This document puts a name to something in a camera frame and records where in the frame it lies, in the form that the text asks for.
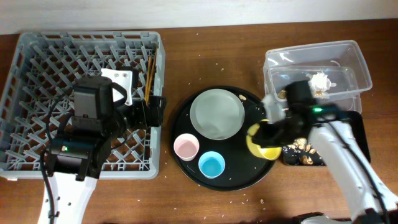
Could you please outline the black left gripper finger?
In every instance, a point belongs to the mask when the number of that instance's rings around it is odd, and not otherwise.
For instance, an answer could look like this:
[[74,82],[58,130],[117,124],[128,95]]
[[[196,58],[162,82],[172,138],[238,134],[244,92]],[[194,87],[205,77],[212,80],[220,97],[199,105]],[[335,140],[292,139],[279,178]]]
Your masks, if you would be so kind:
[[159,127],[164,120],[164,113],[159,111],[152,111],[149,114],[148,125],[150,127]]
[[158,111],[164,111],[166,107],[166,97],[164,96],[150,96],[148,101],[148,107],[151,110],[157,109]]

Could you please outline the nut shell food scraps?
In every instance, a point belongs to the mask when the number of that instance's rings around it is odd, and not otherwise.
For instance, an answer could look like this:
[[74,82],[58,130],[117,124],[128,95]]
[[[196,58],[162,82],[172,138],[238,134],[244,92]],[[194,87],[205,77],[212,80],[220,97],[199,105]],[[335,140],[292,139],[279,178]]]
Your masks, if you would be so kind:
[[284,161],[292,166],[312,166],[317,150],[305,138],[298,138],[284,149]]

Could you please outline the yellow bowl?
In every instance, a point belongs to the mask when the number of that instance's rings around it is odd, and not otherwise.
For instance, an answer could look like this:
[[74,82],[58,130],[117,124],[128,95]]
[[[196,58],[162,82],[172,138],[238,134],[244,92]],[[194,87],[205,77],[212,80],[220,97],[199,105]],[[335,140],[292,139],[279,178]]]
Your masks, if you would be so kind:
[[267,159],[270,161],[276,160],[281,152],[282,147],[262,147],[258,144],[253,143],[252,137],[258,131],[260,125],[258,123],[252,125],[246,134],[246,145],[250,151],[250,153],[258,158]]

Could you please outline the gold foil wrapper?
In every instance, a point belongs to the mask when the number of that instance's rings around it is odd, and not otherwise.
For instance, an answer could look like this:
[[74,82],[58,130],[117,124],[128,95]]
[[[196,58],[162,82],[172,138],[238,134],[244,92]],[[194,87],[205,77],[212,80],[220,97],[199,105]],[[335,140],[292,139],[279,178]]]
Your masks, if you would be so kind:
[[[326,92],[324,92],[324,91],[316,91],[313,95],[314,96],[322,96],[322,95],[325,95],[325,94],[326,94]],[[286,100],[287,99],[287,92],[285,90],[281,90],[277,94],[277,97],[280,98],[280,99]]]

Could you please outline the white tissue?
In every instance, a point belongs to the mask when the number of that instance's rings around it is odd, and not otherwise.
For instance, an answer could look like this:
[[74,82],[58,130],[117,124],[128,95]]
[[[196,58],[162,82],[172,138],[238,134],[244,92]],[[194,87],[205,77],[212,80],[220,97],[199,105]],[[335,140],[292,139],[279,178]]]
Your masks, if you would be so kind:
[[316,92],[327,92],[330,88],[336,87],[337,84],[333,83],[323,72],[317,72],[316,74],[306,74],[309,78],[308,84],[312,91]]

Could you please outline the blue cup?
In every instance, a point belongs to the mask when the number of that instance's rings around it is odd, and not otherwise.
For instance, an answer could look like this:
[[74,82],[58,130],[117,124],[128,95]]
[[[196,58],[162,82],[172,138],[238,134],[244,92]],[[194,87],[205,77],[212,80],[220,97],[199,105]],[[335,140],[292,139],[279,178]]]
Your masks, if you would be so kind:
[[226,167],[224,157],[215,151],[209,151],[201,155],[198,161],[200,172],[208,179],[220,176]]

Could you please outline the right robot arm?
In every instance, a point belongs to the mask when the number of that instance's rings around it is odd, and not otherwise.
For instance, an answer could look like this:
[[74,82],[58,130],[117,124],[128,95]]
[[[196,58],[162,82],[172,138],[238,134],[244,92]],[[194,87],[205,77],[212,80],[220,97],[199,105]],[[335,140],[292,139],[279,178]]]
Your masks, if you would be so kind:
[[397,195],[375,173],[360,150],[345,113],[334,103],[321,105],[307,81],[285,87],[288,109],[262,100],[266,118],[252,125],[246,141],[256,157],[305,138],[320,153],[338,184],[352,223],[397,223]]

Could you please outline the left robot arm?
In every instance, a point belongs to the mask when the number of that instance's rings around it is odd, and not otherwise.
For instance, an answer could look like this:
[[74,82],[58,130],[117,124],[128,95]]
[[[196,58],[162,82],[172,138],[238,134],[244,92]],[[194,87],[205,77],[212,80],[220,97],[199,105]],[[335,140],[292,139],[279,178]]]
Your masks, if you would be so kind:
[[128,129],[157,128],[164,118],[165,97],[127,106],[126,89],[107,77],[83,77],[72,90],[73,112],[40,154],[45,189],[39,223],[81,223],[111,143]]

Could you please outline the pink cup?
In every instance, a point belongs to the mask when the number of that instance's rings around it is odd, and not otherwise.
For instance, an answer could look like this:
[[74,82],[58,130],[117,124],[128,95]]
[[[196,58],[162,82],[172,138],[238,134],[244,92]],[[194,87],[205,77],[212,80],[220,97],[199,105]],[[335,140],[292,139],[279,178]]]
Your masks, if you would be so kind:
[[179,135],[173,144],[174,152],[183,161],[192,161],[199,152],[200,143],[192,134]]

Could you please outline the left wooden chopstick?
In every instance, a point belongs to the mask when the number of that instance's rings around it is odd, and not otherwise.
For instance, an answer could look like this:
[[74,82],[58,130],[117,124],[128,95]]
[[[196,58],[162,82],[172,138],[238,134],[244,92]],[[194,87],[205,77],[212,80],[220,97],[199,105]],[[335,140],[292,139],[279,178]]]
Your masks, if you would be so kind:
[[151,73],[151,68],[152,68],[152,57],[149,57],[148,60],[148,68],[147,68],[147,76],[146,76],[146,88],[145,88],[145,95],[144,95],[144,100],[145,103],[147,104],[147,100],[149,99],[149,80],[150,80],[150,73]]

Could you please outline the round black tray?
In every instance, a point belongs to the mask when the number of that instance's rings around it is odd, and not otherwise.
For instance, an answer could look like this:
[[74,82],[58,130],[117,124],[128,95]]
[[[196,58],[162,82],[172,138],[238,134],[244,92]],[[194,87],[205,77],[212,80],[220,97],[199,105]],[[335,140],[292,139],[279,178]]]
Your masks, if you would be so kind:
[[[230,91],[236,96],[246,97],[243,101],[245,119],[239,132],[231,138],[217,141],[208,139],[195,130],[189,113],[194,99],[204,92],[200,90],[182,101],[174,115],[170,130],[170,153],[180,170],[197,184],[217,191],[241,190],[263,179],[275,163],[254,156],[246,145],[247,130],[251,125],[266,117],[265,110],[260,108],[261,99],[246,90],[234,86],[220,86],[219,88]],[[174,151],[175,139],[185,133],[194,135],[200,143],[199,152],[192,161],[183,161]],[[210,151],[221,154],[226,163],[224,171],[214,179],[205,177],[198,165],[202,154]]]

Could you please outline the grey round plate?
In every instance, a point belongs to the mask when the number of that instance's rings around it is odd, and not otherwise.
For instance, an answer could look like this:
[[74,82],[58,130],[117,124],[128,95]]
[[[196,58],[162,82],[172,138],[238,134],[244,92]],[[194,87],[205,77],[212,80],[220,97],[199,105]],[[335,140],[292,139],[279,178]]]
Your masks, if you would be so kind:
[[211,140],[234,136],[243,126],[245,110],[232,92],[220,88],[200,93],[190,107],[190,121],[195,130]]

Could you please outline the inner clear plastic bin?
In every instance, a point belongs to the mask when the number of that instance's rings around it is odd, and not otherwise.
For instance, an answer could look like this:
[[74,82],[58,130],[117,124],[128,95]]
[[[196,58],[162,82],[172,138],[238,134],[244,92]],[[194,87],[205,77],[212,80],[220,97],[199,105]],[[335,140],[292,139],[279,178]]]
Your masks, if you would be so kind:
[[314,94],[314,98],[320,104],[336,103],[343,110],[362,112],[361,98],[359,93],[356,93],[357,81],[354,79],[353,70],[348,67],[272,67],[265,74],[266,95],[286,106],[286,100],[278,96],[285,86],[297,81],[309,81],[320,74],[326,75],[331,82],[329,90]]

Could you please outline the clear plastic bin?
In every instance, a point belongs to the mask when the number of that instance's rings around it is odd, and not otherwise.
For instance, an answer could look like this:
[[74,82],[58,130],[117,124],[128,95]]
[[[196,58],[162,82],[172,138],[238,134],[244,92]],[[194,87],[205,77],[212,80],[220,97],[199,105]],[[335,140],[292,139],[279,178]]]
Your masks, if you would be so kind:
[[264,79],[270,68],[289,66],[348,67],[353,70],[354,79],[357,81],[356,93],[360,95],[373,87],[366,61],[359,45],[353,40],[268,50],[263,66]]
[[320,74],[326,75],[331,82],[329,90],[314,94],[314,98],[320,104],[336,103],[343,110],[362,112],[361,98],[359,93],[356,93],[357,81],[354,79],[353,70],[348,67],[272,67],[265,74],[266,95],[286,106],[286,100],[278,96],[285,86],[297,81],[309,81]]

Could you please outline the outer clear plastic bin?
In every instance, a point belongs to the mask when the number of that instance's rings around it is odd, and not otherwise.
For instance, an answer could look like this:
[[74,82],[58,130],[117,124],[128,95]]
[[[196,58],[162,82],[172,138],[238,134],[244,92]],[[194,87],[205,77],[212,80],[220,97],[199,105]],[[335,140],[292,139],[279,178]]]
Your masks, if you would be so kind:
[[268,50],[263,66],[264,79],[270,68],[289,66],[348,67],[353,70],[354,79],[357,81],[356,93],[360,95],[373,87],[366,61],[359,45],[353,40]]

